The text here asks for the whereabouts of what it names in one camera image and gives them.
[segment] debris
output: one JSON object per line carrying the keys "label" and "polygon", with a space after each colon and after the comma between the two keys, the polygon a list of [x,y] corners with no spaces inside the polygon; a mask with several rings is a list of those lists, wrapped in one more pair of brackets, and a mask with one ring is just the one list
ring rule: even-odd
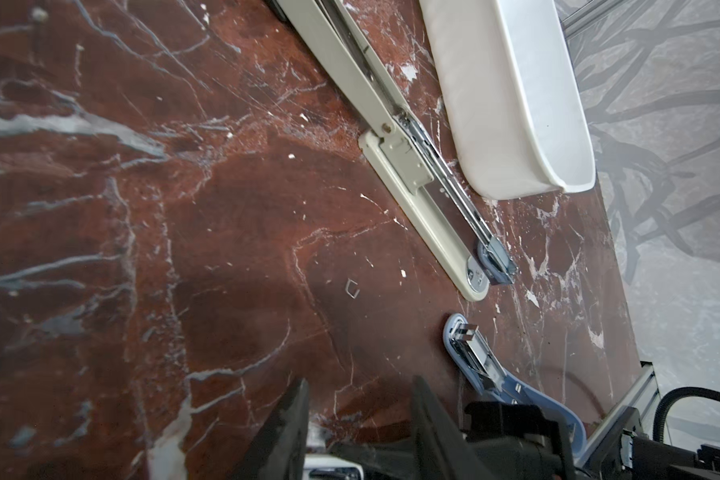
{"label": "debris", "polygon": [[34,7],[32,8],[32,12],[30,13],[30,17],[32,17],[32,20],[37,23],[46,23],[48,21],[48,12],[46,12],[43,8],[40,7]]}
{"label": "debris", "polygon": [[536,305],[536,308],[539,308],[539,301],[537,300],[536,295],[534,295],[533,292],[531,292],[530,290],[526,291],[526,292],[525,292],[525,298],[527,298],[527,299],[530,300],[534,305]]}
{"label": "debris", "polygon": [[415,80],[416,75],[418,74],[418,69],[416,68],[416,66],[410,63],[406,63],[405,65],[400,67],[400,70],[403,72],[403,75],[405,75],[409,82]]}
{"label": "debris", "polygon": [[592,331],[589,325],[586,326],[586,329],[590,333],[590,341],[592,341],[592,345],[595,345],[600,350],[605,350],[605,335],[603,331],[596,334]]}
{"label": "debris", "polygon": [[360,289],[356,289],[355,293],[350,293],[350,292],[349,292],[349,287],[352,286],[353,284],[354,284],[355,286],[357,286],[358,283],[355,282],[355,281],[354,281],[353,279],[351,279],[351,278],[347,278],[347,284],[346,284],[346,286],[344,287],[344,291],[347,293],[347,295],[349,295],[350,297],[352,297],[353,299],[355,299],[355,298],[357,298],[358,295],[360,294]]}
{"label": "debris", "polygon": [[10,442],[8,444],[11,448],[25,447],[29,443],[29,440],[31,440],[36,433],[38,433],[37,430],[30,427],[29,425],[24,425],[19,428],[16,434],[10,439]]}

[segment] marble table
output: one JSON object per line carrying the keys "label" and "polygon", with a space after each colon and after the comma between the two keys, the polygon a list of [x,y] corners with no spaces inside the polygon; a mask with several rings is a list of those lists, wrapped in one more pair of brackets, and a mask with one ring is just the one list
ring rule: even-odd
{"label": "marble table", "polygon": [[[457,165],[418,4],[345,5]],[[461,422],[452,312],[594,426],[640,369],[599,190],[475,196],[520,272],[466,302],[364,129],[259,0],[0,2],[0,478],[223,478],[297,376],[327,442],[415,374]]]}

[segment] red marble surface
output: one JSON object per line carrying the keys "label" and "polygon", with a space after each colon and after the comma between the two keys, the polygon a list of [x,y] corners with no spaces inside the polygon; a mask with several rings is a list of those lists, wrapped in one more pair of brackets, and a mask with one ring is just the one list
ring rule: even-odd
{"label": "red marble surface", "polygon": [[[418,5],[346,5],[454,159]],[[598,421],[640,368],[599,191],[475,198],[520,273],[469,303],[363,129],[258,0],[0,2],[0,478],[222,478],[295,376],[329,442],[404,436],[413,374],[461,420],[455,311]]]}

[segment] black cable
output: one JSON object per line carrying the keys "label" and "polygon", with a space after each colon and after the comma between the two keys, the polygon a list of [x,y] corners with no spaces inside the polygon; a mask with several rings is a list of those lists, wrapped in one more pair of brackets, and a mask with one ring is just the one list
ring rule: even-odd
{"label": "black cable", "polygon": [[720,402],[720,392],[716,390],[703,389],[697,386],[684,386],[674,389],[672,392],[664,395],[656,408],[656,414],[653,416],[653,441],[664,442],[664,424],[666,416],[670,413],[670,408],[681,398],[696,396],[701,398],[709,398]]}

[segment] gray patterned floor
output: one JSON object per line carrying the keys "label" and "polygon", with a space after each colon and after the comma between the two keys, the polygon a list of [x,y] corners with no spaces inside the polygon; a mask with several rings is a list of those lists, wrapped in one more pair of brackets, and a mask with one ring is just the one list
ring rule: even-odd
{"label": "gray patterned floor", "polygon": [[557,16],[565,20],[579,8],[585,6],[589,0],[554,0],[557,6]]}
{"label": "gray patterned floor", "polygon": [[[569,49],[640,354],[664,390],[720,390],[720,0],[627,0]],[[702,407],[675,444],[720,438]]]}

